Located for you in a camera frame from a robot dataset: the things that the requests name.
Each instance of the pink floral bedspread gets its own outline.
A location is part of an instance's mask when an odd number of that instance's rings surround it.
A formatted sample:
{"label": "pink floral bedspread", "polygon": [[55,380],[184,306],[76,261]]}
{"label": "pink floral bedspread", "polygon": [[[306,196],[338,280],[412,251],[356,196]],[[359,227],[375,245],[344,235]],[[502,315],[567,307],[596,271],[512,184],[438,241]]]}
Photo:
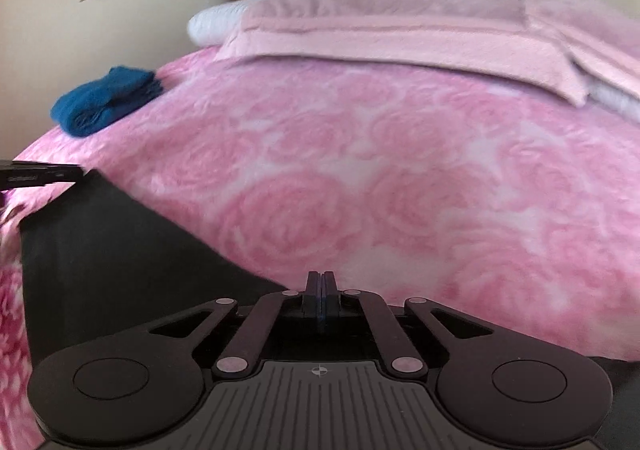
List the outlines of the pink floral bedspread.
{"label": "pink floral bedspread", "polygon": [[[249,270],[309,270],[390,303],[426,296],[585,354],[640,358],[640,128],[542,90],[431,68],[204,50],[167,94],[21,159],[99,168]],[[1,230],[0,444],[40,441],[18,221],[66,186],[15,191]],[[179,286],[179,275],[176,276]]]}

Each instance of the round joint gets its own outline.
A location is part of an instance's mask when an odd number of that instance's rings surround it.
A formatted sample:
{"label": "round joint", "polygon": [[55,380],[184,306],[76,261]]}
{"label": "round joint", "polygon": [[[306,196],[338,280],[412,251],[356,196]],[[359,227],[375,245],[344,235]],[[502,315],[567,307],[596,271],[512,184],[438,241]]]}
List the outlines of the round joint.
{"label": "round joint", "polygon": [[410,374],[411,372],[418,372],[419,370],[422,370],[424,364],[418,360],[418,358],[403,356],[402,358],[396,358],[393,360],[391,366],[398,372]]}
{"label": "round joint", "polygon": [[229,356],[228,358],[222,358],[216,363],[218,370],[222,372],[242,372],[249,366],[249,363],[244,358],[238,358],[237,356]]}

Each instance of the triangular cutout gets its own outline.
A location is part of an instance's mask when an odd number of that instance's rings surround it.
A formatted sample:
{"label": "triangular cutout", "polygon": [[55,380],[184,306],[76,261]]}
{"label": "triangular cutout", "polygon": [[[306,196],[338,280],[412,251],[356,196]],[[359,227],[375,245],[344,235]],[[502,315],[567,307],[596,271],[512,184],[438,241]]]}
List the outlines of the triangular cutout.
{"label": "triangular cutout", "polygon": [[160,326],[151,331],[151,334],[169,336],[171,338],[186,338],[193,333],[194,329],[204,322],[204,319],[210,314],[210,311],[197,312],[191,316],[187,316],[187,318],[182,318],[170,324]]}
{"label": "triangular cutout", "polygon": [[474,324],[460,316],[443,311],[442,309],[434,309],[431,314],[435,316],[436,320],[444,325],[447,331],[453,334],[456,338],[476,338],[493,333],[491,329]]}

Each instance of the blue folded cloth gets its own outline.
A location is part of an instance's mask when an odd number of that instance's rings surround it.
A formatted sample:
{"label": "blue folded cloth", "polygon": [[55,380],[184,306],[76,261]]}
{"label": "blue folded cloth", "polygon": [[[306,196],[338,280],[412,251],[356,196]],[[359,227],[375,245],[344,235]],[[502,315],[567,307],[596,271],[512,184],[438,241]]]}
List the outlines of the blue folded cloth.
{"label": "blue folded cloth", "polygon": [[124,118],[162,94],[155,73],[124,66],[62,96],[51,117],[76,138],[85,138]]}

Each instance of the black cloth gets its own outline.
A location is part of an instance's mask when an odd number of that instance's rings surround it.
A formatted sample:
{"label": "black cloth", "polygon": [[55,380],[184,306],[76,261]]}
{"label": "black cloth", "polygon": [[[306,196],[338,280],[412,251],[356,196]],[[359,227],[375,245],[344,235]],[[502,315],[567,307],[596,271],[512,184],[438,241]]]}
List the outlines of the black cloth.
{"label": "black cloth", "polygon": [[34,365],[209,300],[251,305],[285,289],[229,262],[96,171],[22,220],[20,233]]}

